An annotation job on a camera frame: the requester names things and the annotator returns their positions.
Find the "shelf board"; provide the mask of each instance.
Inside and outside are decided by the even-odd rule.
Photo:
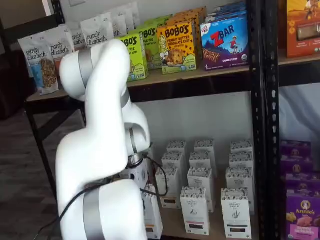
[[[279,66],[290,65],[290,64],[301,64],[312,61],[319,61],[320,54],[309,55],[309,56],[301,56],[301,57],[287,57],[286,51],[280,49],[278,51],[278,64]]]
[[[163,223],[163,236],[174,237],[181,239],[195,239],[195,240],[226,240],[234,238],[226,238],[224,218],[221,207],[221,188],[227,186],[225,182],[225,170],[219,171],[219,178],[216,178],[215,183],[215,196],[216,206],[214,213],[209,214],[210,218],[210,235],[198,235],[186,233],[185,222],[182,210],[168,209],[160,207],[161,218]],[[251,231],[252,240],[259,240],[258,231],[258,215],[251,216]]]

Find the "white wall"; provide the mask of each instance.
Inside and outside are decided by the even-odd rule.
[[[138,0],[142,21],[158,16],[174,14],[183,10],[206,6],[210,11],[214,7],[235,2],[236,0]],[[134,0],[86,0],[86,3],[70,7],[69,0],[60,0],[65,20],[83,21],[102,12]]]
[[[217,164],[226,165],[230,142],[253,138],[250,101],[248,92],[239,92],[138,105],[148,119],[157,158],[169,139],[186,139],[191,150],[196,138],[214,138]]]

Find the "white snack bag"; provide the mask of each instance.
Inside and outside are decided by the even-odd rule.
[[[134,25],[134,16],[132,13],[131,8],[128,8],[127,5],[119,6],[116,8],[113,8],[110,10],[112,16],[122,16],[125,17],[125,25],[126,25],[126,31],[132,31],[135,29]]]
[[[46,31],[45,36],[54,60],[56,73],[59,75],[62,58],[75,51],[71,31],[68,26],[64,24]]]
[[[86,40],[85,40],[85,36],[82,32],[82,29],[80,27],[80,24],[78,22],[67,22],[66,24],[69,27],[71,34],[72,34],[74,50],[79,51],[81,49],[85,49],[86,48]]]
[[[80,24],[87,47],[92,47],[114,39],[110,13],[103,13],[82,21]]]
[[[116,15],[112,17],[114,37],[123,37],[127,35],[127,25],[125,15]]]
[[[39,94],[45,95],[58,91],[56,67],[45,33],[27,36],[18,39],[18,42],[31,67]]]

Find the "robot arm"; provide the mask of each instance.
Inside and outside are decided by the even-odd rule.
[[[87,125],[67,135],[57,150],[59,214],[85,185],[121,172],[128,164],[129,154],[150,145],[146,117],[126,95],[130,71],[126,46],[111,40],[90,51],[91,56],[98,57],[91,62],[86,57],[87,63],[92,64],[86,83],[84,72],[80,71],[82,53],[67,55],[60,67],[66,92],[85,100]],[[64,240],[147,240],[139,187],[126,179],[80,196],[62,219],[61,233]]]

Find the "orange snack box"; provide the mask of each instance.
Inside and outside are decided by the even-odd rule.
[[[193,20],[157,28],[163,74],[197,69],[194,31]]]
[[[320,53],[318,0],[287,0],[288,58]]]

